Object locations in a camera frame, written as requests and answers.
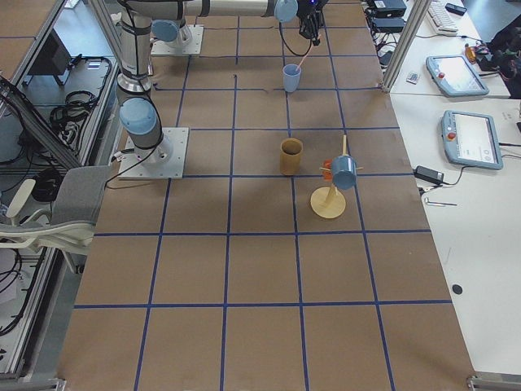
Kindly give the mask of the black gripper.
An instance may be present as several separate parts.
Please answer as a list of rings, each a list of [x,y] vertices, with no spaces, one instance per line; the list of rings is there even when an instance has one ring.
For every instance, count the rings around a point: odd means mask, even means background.
[[[325,24],[323,8],[326,0],[298,0],[297,4],[299,34],[306,39],[311,39],[314,46],[319,46],[322,39],[319,30]]]

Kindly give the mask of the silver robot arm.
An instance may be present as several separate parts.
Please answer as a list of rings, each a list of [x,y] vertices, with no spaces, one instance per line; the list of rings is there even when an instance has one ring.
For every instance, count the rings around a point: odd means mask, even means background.
[[[120,122],[134,145],[138,160],[150,167],[164,165],[173,147],[164,136],[158,110],[151,99],[148,77],[151,18],[125,2],[121,16],[121,74],[117,78]]]
[[[274,17],[281,23],[299,20],[299,34],[320,44],[319,32],[325,24],[326,1],[208,0],[208,1],[121,1],[120,4],[153,20],[181,20],[185,15]]]

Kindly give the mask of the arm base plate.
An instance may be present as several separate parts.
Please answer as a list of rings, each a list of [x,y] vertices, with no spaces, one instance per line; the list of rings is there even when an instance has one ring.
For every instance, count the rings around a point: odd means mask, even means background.
[[[185,24],[179,27],[171,20],[154,20],[151,32],[152,56],[200,54],[204,35],[204,27],[201,24]]]
[[[150,157],[142,160],[148,152],[136,149],[124,154],[120,162],[118,174],[125,180],[147,179],[181,179],[186,158],[186,149],[189,138],[187,127],[164,127],[162,143]]]

